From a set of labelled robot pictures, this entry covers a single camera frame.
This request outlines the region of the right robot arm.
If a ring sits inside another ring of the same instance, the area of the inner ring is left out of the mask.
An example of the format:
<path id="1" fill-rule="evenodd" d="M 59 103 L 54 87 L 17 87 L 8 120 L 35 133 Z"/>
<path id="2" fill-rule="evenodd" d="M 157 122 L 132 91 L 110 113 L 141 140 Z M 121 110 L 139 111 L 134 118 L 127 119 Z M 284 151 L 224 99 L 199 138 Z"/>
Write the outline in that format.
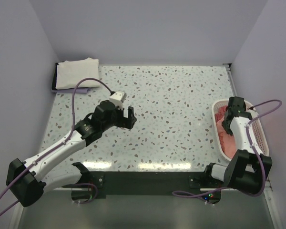
<path id="1" fill-rule="evenodd" d="M 229 98 L 222 126 L 234 137 L 236 152 L 227 166 L 210 163 L 198 177 L 189 177 L 191 186 L 194 182 L 200 187 L 221 184 L 252 196 L 262 193 L 272 159 L 264 155 L 255 138 L 251 124 L 256 119 L 247 110 L 244 98 Z"/>

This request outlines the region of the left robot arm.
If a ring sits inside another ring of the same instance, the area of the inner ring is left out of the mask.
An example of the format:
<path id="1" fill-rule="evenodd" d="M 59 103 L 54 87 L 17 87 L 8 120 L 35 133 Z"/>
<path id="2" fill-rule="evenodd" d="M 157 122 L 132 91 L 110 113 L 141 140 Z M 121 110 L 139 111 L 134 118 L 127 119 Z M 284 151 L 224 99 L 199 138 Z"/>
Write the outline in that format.
<path id="1" fill-rule="evenodd" d="M 115 126 L 131 130 L 136 121 L 133 107 L 128 107 L 128 115 L 124 116 L 124 109 L 109 100 L 102 101 L 59 142 L 24 161 L 18 158 L 11 161 L 7 188 L 22 206 L 34 204 L 47 189 L 53 189 L 45 177 L 60 162 L 100 139 L 109 128 Z"/>

